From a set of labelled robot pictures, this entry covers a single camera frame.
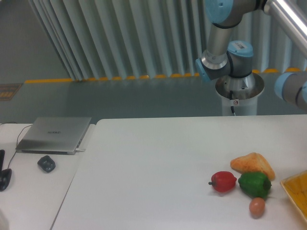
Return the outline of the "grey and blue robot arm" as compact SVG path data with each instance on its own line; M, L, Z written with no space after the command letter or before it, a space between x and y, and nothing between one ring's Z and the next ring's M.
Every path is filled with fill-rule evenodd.
M215 90L225 116L256 115L264 90L261 76L252 72L253 47L231 35L243 15L262 10L277 20L298 46L307 52L307 18L290 0L208 0L205 9L212 23L207 48L195 61L204 81L216 80Z

